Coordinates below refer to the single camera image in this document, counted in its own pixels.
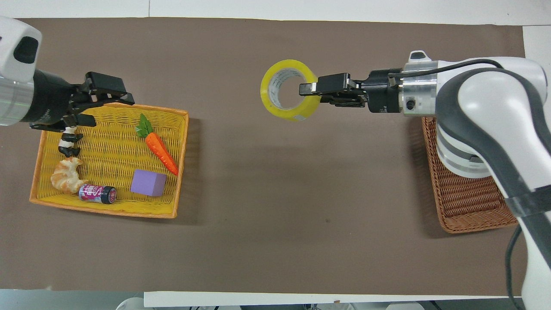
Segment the yellow tape roll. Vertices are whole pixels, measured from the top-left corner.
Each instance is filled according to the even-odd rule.
[[[282,60],[273,65],[260,84],[260,98],[270,113],[290,121],[302,121],[312,115],[320,104],[321,97],[308,96],[294,108],[284,108],[279,102],[279,90],[290,77],[302,77],[306,83],[317,82],[317,77],[310,69],[298,60]]]

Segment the cable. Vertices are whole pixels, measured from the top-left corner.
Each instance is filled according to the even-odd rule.
[[[441,68],[436,68],[436,69],[432,69],[432,70],[416,71],[416,72],[408,72],[408,73],[389,73],[388,77],[389,78],[408,78],[408,77],[427,76],[427,75],[430,75],[430,74],[449,71],[449,70],[453,70],[453,69],[457,69],[457,68],[461,68],[461,67],[465,67],[465,66],[476,65],[478,63],[488,63],[490,65],[495,66],[496,68],[503,69],[503,66],[500,65],[495,60],[491,60],[491,59],[474,59],[474,60],[463,61],[463,62],[460,62],[460,63],[456,63],[454,65],[441,67]]]
[[[509,241],[509,245],[507,246],[507,251],[505,252],[505,278],[507,281],[507,295],[509,295],[509,299],[515,305],[515,308],[517,308],[518,310],[523,310],[523,309],[516,302],[515,297],[513,296],[511,254],[513,252],[513,248],[515,247],[515,243],[518,237],[520,236],[521,232],[522,232],[522,229],[520,225],[518,225],[513,235],[511,236],[511,240]]]
[[[433,304],[433,306],[436,308],[436,310],[442,310],[442,308],[440,308],[440,306],[438,306],[438,304],[434,300],[431,300],[430,303]]]

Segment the orange carrot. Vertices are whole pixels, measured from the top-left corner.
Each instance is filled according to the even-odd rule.
[[[145,144],[149,149],[155,154],[163,165],[172,172],[174,175],[178,176],[178,166],[176,162],[167,151],[165,144],[155,132],[153,132],[153,127],[145,115],[140,115],[139,125],[136,127],[136,133],[138,136],[145,138]]]

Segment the purple cube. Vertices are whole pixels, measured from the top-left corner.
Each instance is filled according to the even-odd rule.
[[[166,174],[136,169],[130,191],[148,196],[162,196]]]

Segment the black lid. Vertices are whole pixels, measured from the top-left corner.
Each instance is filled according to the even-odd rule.
[[[114,191],[114,199],[111,201],[109,197],[111,196],[111,192]],[[113,186],[105,186],[103,191],[101,191],[101,202],[104,204],[112,204],[117,199],[117,190]]]

